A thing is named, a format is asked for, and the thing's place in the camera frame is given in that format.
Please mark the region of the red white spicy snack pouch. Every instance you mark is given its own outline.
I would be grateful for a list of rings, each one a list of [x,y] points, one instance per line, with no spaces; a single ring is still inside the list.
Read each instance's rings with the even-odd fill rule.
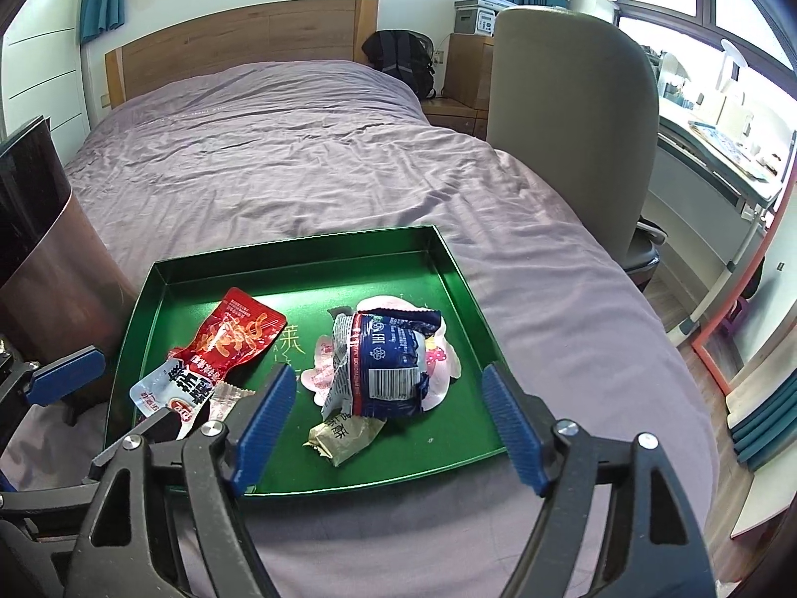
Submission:
[[[133,384],[129,396],[144,417],[166,408],[181,420],[183,438],[215,387],[237,366],[263,354],[288,324],[284,314],[231,288],[205,318],[192,341],[173,348],[165,362]]]

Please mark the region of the beige sesame candy packet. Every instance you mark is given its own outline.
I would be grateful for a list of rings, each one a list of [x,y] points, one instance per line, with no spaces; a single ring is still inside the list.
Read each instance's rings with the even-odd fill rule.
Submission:
[[[338,413],[309,429],[305,447],[339,467],[376,440],[385,421]]]

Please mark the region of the blue silver snack bag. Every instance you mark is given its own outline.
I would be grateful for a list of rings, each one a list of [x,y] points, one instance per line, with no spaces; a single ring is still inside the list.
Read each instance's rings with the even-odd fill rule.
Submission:
[[[332,385],[321,415],[391,420],[427,412],[427,340],[442,324],[434,309],[338,313],[332,324]]]

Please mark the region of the red rectangular snack packet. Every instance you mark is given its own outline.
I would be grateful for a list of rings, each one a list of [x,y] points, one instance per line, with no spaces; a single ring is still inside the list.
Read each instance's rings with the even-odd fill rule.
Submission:
[[[165,415],[165,424],[167,432],[172,434],[173,438],[175,438],[182,427],[182,417],[180,413],[172,411],[171,409],[167,409]]]

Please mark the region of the pink striped snack packet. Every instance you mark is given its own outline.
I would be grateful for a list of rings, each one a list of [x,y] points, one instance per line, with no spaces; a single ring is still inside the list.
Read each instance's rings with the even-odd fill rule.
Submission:
[[[209,421],[224,421],[239,400],[250,396],[254,396],[252,390],[220,381],[209,398]]]

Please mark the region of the green metal tray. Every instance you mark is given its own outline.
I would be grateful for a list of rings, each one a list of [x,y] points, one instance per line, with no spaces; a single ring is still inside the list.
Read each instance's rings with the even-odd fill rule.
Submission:
[[[438,408],[391,421],[377,439],[340,466],[307,447],[320,409],[304,387],[267,463],[257,497],[307,495],[408,482],[455,470],[503,452],[482,400],[482,371],[501,359],[478,302],[442,235],[432,225],[349,232],[264,243],[154,263],[124,337],[107,413],[106,439],[125,434],[140,416],[130,387],[185,346],[228,289],[239,288],[288,320],[260,359],[232,374],[259,389],[278,362],[311,369],[317,338],[332,328],[331,309],[374,296],[395,296],[438,310],[462,364]]]

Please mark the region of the purple bed sheet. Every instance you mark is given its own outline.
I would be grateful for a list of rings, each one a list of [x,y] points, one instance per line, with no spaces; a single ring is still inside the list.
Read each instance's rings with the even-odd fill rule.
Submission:
[[[593,436],[653,431],[708,516],[708,411],[649,301],[543,179],[430,126],[393,78],[349,61],[192,78],[112,112],[65,170],[135,293],[166,258],[434,224],[519,382]],[[506,456],[361,495],[256,510],[288,596],[497,597],[540,508]]]

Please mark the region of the white desk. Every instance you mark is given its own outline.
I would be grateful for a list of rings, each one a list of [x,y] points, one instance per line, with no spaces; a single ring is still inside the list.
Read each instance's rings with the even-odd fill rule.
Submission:
[[[696,336],[740,282],[782,190],[767,177],[748,178],[702,131],[690,111],[659,101],[658,145],[643,215],[667,234],[661,277],[686,312],[668,330],[674,344]]]

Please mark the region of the wooden headboard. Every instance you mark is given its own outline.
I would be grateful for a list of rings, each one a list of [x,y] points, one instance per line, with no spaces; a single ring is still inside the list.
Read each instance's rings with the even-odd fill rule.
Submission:
[[[108,51],[110,107],[172,82],[253,62],[348,59],[377,31],[377,0],[285,0],[211,13]]]

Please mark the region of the beige office chair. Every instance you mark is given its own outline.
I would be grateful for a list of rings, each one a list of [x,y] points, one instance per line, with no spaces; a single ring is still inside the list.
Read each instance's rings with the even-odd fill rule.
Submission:
[[[500,13],[486,140],[544,179],[638,288],[666,240],[642,217],[658,128],[653,69],[623,31],[560,8]]]

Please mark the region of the wooden nightstand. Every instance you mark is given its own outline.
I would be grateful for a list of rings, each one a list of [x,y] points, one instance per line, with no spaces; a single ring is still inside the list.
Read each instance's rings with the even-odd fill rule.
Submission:
[[[451,34],[442,95],[423,103],[429,123],[485,139],[492,62],[491,36]]]

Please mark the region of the black backpack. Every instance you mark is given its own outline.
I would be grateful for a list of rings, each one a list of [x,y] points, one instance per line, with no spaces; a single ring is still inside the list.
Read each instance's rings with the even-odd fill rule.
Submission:
[[[362,45],[374,69],[408,85],[420,101],[435,97],[434,43],[411,30],[373,32]]]

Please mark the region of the grey printer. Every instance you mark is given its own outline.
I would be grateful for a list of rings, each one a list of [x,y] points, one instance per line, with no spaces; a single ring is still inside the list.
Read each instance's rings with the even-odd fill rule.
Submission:
[[[454,3],[454,32],[492,36],[497,15],[511,7],[514,3],[508,0],[457,0]]]

